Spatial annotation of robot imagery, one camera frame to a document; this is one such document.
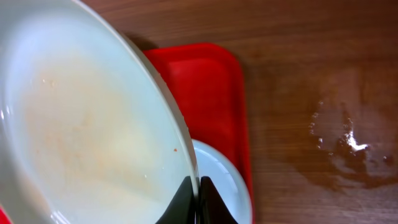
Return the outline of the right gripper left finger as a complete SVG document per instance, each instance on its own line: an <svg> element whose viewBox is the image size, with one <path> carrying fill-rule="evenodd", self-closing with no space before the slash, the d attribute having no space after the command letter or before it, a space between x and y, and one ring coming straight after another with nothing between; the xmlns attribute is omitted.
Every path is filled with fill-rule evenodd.
<svg viewBox="0 0 398 224"><path fill-rule="evenodd" d="M186 176L156 224L195 224L195 213L192 181Z"/></svg>

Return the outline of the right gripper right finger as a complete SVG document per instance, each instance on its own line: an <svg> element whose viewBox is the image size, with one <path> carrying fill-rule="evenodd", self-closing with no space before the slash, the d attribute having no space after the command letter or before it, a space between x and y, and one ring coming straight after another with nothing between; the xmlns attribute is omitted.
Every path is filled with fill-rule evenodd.
<svg viewBox="0 0 398 224"><path fill-rule="evenodd" d="M208 176L200 179L199 224L238 224Z"/></svg>

